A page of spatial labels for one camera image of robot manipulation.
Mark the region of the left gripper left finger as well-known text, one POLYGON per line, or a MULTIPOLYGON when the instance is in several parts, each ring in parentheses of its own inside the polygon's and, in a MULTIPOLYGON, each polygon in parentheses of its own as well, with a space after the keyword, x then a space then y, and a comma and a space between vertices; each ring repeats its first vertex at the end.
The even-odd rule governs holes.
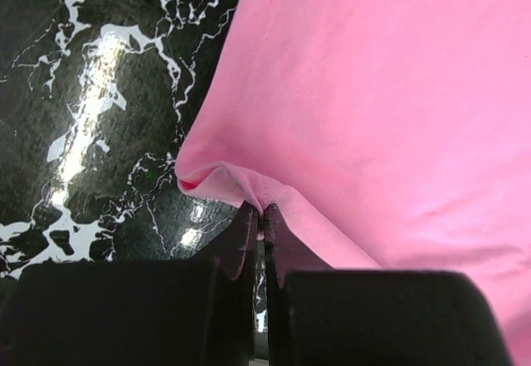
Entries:
POLYGON ((246 365, 258 212, 187 260, 28 267, 1 312, 4 365, 246 365))

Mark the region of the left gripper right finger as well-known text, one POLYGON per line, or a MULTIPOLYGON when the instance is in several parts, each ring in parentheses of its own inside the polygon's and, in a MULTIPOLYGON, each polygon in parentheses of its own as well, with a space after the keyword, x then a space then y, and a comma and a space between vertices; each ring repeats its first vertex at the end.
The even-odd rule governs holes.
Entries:
POLYGON ((492 311, 448 271, 335 270, 265 210, 273 365, 509 365, 492 311))

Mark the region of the light pink t-shirt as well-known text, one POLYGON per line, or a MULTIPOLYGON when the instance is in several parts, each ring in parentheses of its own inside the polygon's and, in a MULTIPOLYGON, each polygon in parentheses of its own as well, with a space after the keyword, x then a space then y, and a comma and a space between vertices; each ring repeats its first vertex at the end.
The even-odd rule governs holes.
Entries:
POLYGON ((178 152, 331 266, 462 271, 530 362, 530 0, 239 0, 178 152))

